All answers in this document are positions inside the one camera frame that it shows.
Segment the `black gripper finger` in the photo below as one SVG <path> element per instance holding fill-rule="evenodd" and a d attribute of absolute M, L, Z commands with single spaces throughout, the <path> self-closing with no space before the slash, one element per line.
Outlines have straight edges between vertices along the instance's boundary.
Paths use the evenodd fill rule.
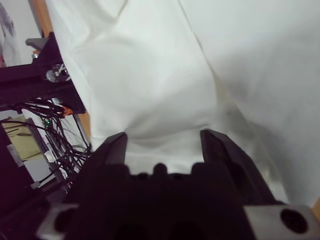
<path fill-rule="evenodd" d="M 244 204 L 277 203 L 253 160 L 227 135 L 203 129 L 200 140 L 204 161 L 226 167 Z"/>
<path fill-rule="evenodd" d="M 124 165 L 128 136 L 120 132 L 109 136 L 87 159 L 82 172 L 90 172 L 106 165 Z"/>

